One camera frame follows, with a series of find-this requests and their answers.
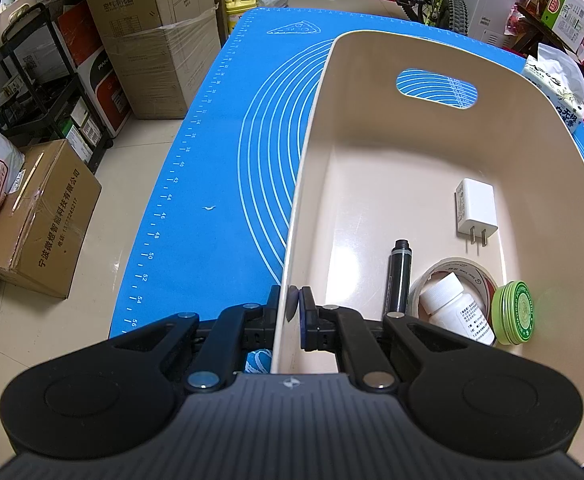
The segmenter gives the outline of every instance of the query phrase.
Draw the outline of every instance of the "storage bin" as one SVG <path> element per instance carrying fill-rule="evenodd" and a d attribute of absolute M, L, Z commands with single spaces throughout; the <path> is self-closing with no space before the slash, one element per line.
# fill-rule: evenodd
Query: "storage bin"
<path fill-rule="evenodd" d="M 406 70 L 473 85 L 460 108 L 397 89 Z M 494 187 L 498 231 L 486 247 L 456 232 L 454 191 Z M 380 319 L 394 240 L 413 249 L 412 283 L 439 260 L 469 258 L 503 285 L 524 280 L 535 332 L 506 348 L 565 374 L 584 399 L 584 162 L 550 101 L 490 60 L 434 41 L 360 30 L 333 43 L 299 167 L 281 282 L 273 372 L 335 372 L 304 352 L 289 285 L 317 304 Z M 570 448 L 584 463 L 584 418 Z"/>

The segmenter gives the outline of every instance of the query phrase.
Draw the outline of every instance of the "packing tape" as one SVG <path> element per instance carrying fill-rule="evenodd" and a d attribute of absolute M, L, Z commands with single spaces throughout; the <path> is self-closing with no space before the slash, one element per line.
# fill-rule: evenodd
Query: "packing tape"
<path fill-rule="evenodd" d="M 406 312 L 408 316 L 419 317 L 419 296 L 425 283 L 438 272 L 444 272 L 445 274 L 453 272 L 461 280 L 471 283 L 483 301 L 483 314 L 489 320 L 491 300 L 497 288 L 496 282 L 486 269 L 466 258 L 446 258 L 436 265 L 429 267 L 409 289 L 408 308 Z"/>

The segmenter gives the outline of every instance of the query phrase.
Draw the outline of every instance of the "white charger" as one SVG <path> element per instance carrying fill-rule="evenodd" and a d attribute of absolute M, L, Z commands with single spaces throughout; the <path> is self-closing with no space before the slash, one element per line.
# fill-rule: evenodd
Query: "white charger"
<path fill-rule="evenodd" d="M 464 178 L 456 188 L 456 229 L 470 235 L 472 244 L 480 235 L 483 247 L 498 229 L 494 188 L 484 182 Z"/>

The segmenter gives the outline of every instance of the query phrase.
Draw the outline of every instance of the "green lid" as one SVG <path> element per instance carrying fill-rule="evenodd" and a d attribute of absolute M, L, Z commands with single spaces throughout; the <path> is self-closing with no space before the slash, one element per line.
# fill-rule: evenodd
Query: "green lid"
<path fill-rule="evenodd" d="M 534 331 L 534 304 L 524 282 L 499 287 L 492 298 L 492 327 L 499 343 L 517 345 Z"/>

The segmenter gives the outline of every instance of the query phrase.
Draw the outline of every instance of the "yellow plastic jug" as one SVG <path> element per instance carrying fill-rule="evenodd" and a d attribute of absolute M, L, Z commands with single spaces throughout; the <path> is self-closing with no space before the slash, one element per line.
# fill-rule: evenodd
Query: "yellow plastic jug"
<path fill-rule="evenodd" d="M 248 10 L 256 7 L 256 0 L 225 0 L 227 12 L 227 32 L 232 34 L 240 17 Z"/>

